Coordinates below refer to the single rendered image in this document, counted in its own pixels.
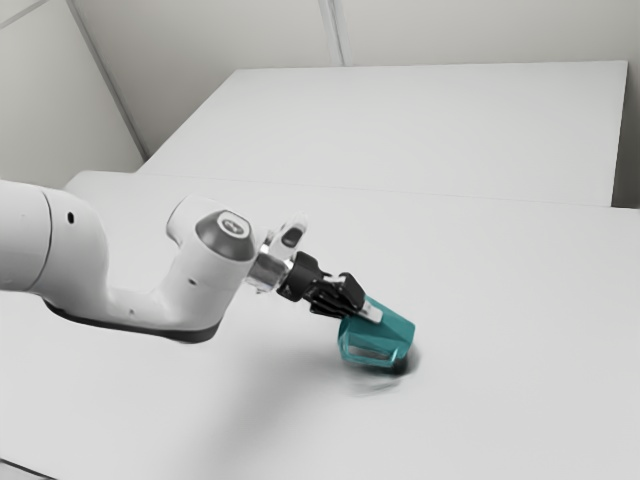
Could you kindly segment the teal faceted mug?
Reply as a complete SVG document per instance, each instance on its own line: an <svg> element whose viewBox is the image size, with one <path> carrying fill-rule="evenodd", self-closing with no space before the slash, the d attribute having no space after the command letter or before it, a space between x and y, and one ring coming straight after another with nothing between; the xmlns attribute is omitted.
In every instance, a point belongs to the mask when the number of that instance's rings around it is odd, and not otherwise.
<svg viewBox="0 0 640 480"><path fill-rule="evenodd" d="M408 368L416 326L387 306L365 296L365 310L376 322L359 315L341 319L337 345L346 362L377 367L402 375Z"/></svg>

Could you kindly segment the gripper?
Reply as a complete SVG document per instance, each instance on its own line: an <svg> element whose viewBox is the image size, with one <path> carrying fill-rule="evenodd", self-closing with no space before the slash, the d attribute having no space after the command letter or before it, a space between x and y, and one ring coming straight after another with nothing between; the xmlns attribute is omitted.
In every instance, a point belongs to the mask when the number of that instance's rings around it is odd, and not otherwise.
<svg viewBox="0 0 640 480"><path fill-rule="evenodd" d="M367 299L353 275L329 276L330 273L320 268L315 257L299 251L276 292L292 302L307 300L310 312L316 315L332 318L356 316L369 322L382 321L382 310Z"/></svg>

